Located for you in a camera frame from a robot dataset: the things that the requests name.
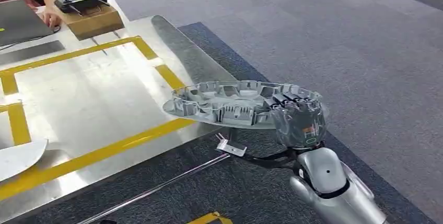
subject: yellow tape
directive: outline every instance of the yellow tape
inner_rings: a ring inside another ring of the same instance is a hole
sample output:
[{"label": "yellow tape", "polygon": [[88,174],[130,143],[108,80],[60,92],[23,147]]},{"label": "yellow tape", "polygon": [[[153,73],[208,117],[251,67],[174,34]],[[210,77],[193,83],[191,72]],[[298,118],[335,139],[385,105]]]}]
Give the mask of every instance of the yellow tape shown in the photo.
[{"label": "yellow tape", "polygon": [[143,55],[148,59],[152,60],[154,58],[157,58],[157,54],[154,53],[154,51],[149,47],[148,44],[142,39],[142,37],[134,37],[132,43],[143,53]]},{"label": "yellow tape", "polygon": [[112,42],[101,44],[101,45],[95,45],[90,48],[85,48],[85,49],[81,49],[81,50],[78,50],[75,52],[65,53],[65,54],[51,57],[51,58],[47,58],[47,59],[44,59],[41,61],[36,61],[36,62],[32,62],[32,63],[20,65],[20,66],[15,66],[15,67],[12,67],[12,68],[9,68],[6,70],[2,70],[2,71],[0,71],[0,76],[1,77],[9,76],[9,75],[12,75],[12,74],[15,74],[18,72],[22,72],[22,71],[25,71],[28,69],[32,69],[32,68],[36,68],[36,67],[40,67],[40,66],[46,66],[49,64],[53,64],[55,62],[68,60],[70,58],[79,57],[81,55],[85,55],[85,54],[89,54],[89,53],[93,53],[93,52],[98,52],[98,51],[108,49],[108,48],[113,48],[114,46],[123,45],[123,44],[134,42],[137,40],[143,40],[143,39],[140,36],[137,36],[137,37],[124,38],[121,40],[116,40],[116,41],[112,41]]},{"label": "yellow tape", "polygon": [[13,95],[18,92],[14,74],[4,75],[0,78],[2,79],[3,93],[5,95]]},{"label": "yellow tape", "polygon": [[208,224],[214,220],[220,220],[222,224],[232,224],[232,221],[220,216],[218,212],[210,213],[205,216],[198,218],[197,220],[193,220],[188,224]]},{"label": "yellow tape", "polygon": [[157,127],[146,130],[135,136],[113,143],[109,146],[97,149],[83,156],[74,158],[55,167],[51,167],[45,170],[36,169],[34,170],[34,172],[23,174],[17,180],[6,183],[2,187],[0,187],[0,201],[23,191],[29,190],[50,180],[54,180],[70,172],[74,172],[78,169],[104,160],[113,155],[119,154],[127,149],[134,148],[143,143],[149,142],[157,137],[177,131],[178,129],[189,126],[192,123],[194,123],[194,121],[186,119],[176,119],[163,125],[159,125]]},{"label": "yellow tape", "polygon": [[166,80],[172,89],[179,89],[185,86],[167,65],[159,65],[156,66],[155,69],[163,77],[163,79]]},{"label": "yellow tape", "polygon": [[10,104],[8,115],[14,144],[17,146],[30,142],[31,136],[29,135],[23,105],[21,103]]}]

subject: metal rod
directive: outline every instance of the metal rod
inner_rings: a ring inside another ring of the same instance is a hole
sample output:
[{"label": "metal rod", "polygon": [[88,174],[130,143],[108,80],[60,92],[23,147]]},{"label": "metal rod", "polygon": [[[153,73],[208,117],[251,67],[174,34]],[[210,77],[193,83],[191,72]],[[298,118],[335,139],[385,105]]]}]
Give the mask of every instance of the metal rod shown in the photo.
[{"label": "metal rod", "polygon": [[134,203],[134,202],[136,202],[136,201],[138,201],[140,199],[145,198],[146,196],[149,196],[149,195],[155,193],[156,191],[162,189],[165,186],[168,186],[168,185],[170,185],[170,184],[172,184],[174,182],[179,181],[180,179],[184,179],[184,178],[186,178],[186,177],[188,177],[190,175],[193,175],[193,174],[195,174],[195,173],[197,173],[197,172],[199,172],[199,171],[201,171],[201,170],[203,170],[205,168],[208,168],[208,167],[210,167],[210,166],[212,166],[212,165],[214,165],[216,163],[219,163],[220,161],[225,160],[225,159],[227,159],[229,157],[230,157],[229,154],[220,155],[217,158],[215,158],[213,160],[210,160],[210,161],[208,161],[208,162],[206,162],[204,164],[201,164],[200,166],[195,167],[195,168],[193,168],[193,169],[191,169],[191,170],[189,170],[189,171],[187,171],[187,172],[185,172],[185,173],[183,173],[183,174],[181,174],[181,175],[179,175],[179,176],[177,176],[175,178],[172,178],[169,181],[163,182],[160,185],[157,185],[157,186],[155,186],[155,187],[153,187],[153,188],[151,188],[151,189],[149,189],[147,191],[144,191],[143,193],[141,193],[139,195],[136,195],[133,198],[130,198],[130,199],[126,200],[125,202],[122,202],[122,203],[120,203],[118,205],[115,205],[115,206],[113,206],[113,207],[111,207],[111,208],[109,208],[109,209],[107,209],[107,210],[105,210],[105,211],[103,211],[101,213],[98,213],[98,214],[96,214],[96,215],[94,215],[92,217],[89,217],[88,219],[83,220],[83,221],[79,222],[78,224],[89,224],[89,223],[92,223],[93,221],[96,221],[96,220],[98,220],[98,219],[100,219],[100,218],[102,218],[104,216],[107,216],[107,215],[109,215],[109,214],[111,214],[111,213],[113,213],[113,212],[115,212],[115,211],[117,211],[117,210],[119,210],[119,209],[121,209],[121,208],[123,208],[123,207],[125,207],[125,206],[127,206],[129,204],[131,204],[131,203]]}]

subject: white plastic object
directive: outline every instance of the white plastic object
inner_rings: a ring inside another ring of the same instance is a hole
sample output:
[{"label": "white plastic object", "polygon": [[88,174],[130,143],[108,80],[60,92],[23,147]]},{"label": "white plastic object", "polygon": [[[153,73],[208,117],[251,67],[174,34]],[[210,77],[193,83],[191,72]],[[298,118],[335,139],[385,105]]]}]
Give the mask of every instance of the white plastic object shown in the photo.
[{"label": "white plastic object", "polygon": [[37,163],[48,145],[47,140],[0,149],[0,181],[11,178]]}]

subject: stainless steel table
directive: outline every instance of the stainless steel table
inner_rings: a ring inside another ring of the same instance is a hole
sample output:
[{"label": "stainless steel table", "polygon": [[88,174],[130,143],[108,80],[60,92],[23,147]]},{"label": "stainless steel table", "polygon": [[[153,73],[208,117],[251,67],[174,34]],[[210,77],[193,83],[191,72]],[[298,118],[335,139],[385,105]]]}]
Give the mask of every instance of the stainless steel table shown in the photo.
[{"label": "stainless steel table", "polygon": [[[58,47],[40,55],[36,47],[23,50],[45,43]],[[177,86],[235,80],[161,16],[94,40],[78,41],[63,30],[8,52],[20,49],[36,56],[0,65],[0,104],[20,105],[30,139],[49,145],[35,166],[0,183],[0,223],[218,131],[168,116],[161,106]],[[27,141],[26,131],[12,133],[10,125],[20,123],[12,114],[0,113],[0,148]]]}]

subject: blue carpet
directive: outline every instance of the blue carpet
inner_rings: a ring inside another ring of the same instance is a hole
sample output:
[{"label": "blue carpet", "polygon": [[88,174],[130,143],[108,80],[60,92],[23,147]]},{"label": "blue carpet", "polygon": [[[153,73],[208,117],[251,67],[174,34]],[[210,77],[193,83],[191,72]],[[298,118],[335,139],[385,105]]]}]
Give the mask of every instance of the blue carpet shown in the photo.
[{"label": "blue carpet", "polygon": [[[268,81],[202,23],[179,28],[237,79]],[[273,131],[241,130],[256,155],[280,149]],[[434,223],[331,134],[326,144],[373,190],[391,224]],[[135,165],[20,223],[77,223],[219,155],[217,140],[195,140]],[[106,217],[118,224],[185,224],[218,211],[234,224],[323,223],[289,188],[290,171],[228,159]]]}]

